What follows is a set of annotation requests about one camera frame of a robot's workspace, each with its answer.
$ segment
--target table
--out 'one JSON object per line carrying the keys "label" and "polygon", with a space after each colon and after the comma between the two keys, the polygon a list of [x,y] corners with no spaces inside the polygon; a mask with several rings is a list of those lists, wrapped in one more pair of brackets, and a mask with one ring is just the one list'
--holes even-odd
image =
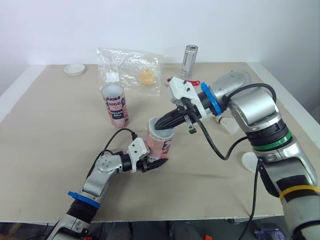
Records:
{"label": "table", "polygon": [[[73,201],[67,192],[77,192],[83,186],[96,155],[116,131],[98,88],[97,66],[87,65],[80,76],[66,75],[64,67],[47,66],[0,123],[2,222],[56,222]],[[209,84],[236,69],[248,71],[254,82],[261,82],[244,62],[199,63],[193,79]],[[179,64],[166,64],[163,81],[179,72]],[[164,84],[160,96],[127,92],[126,102],[128,127],[143,138],[150,117],[162,116],[175,108]],[[281,101],[277,105],[319,178],[319,148]],[[240,130],[228,135],[212,119],[204,124],[223,153],[245,135]],[[121,132],[110,149],[125,150],[130,142],[130,134]],[[241,156],[249,151],[251,146],[244,141],[228,161],[223,161],[199,129],[191,135],[182,124],[176,128],[169,161],[146,173],[116,176],[94,221],[248,217],[254,175],[242,166]],[[279,199],[269,195],[259,179],[255,216],[282,214]]]}

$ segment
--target nylon ball container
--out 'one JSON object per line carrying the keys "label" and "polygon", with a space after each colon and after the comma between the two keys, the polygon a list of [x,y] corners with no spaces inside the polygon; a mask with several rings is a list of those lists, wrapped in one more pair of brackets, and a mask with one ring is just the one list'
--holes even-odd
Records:
{"label": "nylon ball container", "polygon": [[101,93],[112,125],[117,129],[125,128],[129,116],[124,88],[119,84],[109,84],[101,89]]}
{"label": "nylon ball container", "polygon": [[150,148],[150,153],[147,156],[149,162],[169,157],[169,150],[175,134],[174,128],[156,130],[155,124],[159,119],[160,117],[151,117],[148,121],[146,143]]}

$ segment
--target plastic bag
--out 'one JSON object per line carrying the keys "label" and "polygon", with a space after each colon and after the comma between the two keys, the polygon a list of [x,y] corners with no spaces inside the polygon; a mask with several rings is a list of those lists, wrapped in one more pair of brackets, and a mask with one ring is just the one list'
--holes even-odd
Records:
{"label": "plastic bag", "polygon": [[100,90],[119,82],[127,92],[159,96],[164,57],[159,54],[123,49],[97,49]]}

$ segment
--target white sticker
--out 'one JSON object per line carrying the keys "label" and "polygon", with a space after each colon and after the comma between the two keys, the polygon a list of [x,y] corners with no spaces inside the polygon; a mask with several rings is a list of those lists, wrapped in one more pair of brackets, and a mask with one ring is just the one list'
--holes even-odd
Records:
{"label": "white sticker", "polygon": [[120,82],[119,73],[118,72],[107,72],[106,73],[106,81],[108,83]]}

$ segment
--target blue ring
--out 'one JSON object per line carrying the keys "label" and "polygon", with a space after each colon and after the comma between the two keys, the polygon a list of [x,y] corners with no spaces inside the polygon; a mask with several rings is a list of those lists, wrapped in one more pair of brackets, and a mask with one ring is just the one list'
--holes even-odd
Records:
{"label": "blue ring", "polygon": [[212,105],[213,105],[213,107],[214,107],[214,109],[216,111],[216,114],[217,115],[222,114],[221,108],[220,108],[215,96],[212,95],[209,87],[204,82],[201,83],[201,90],[204,91],[206,96],[209,98],[210,102],[212,103]]}
{"label": "blue ring", "polygon": [[90,204],[91,206],[94,206],[95,208],[100,208],[100,204],[97,203],[96,201],[93,201],[92,199],[90,198],[87,198],[85,196],[82,196],[82,195],[79,195],[78,193],[76,192],[72,192],[72,191],[69,191],[68,192],[68,195],[71,196],[73,199],[78,199],[82,202],[85,202],[87,204]]}

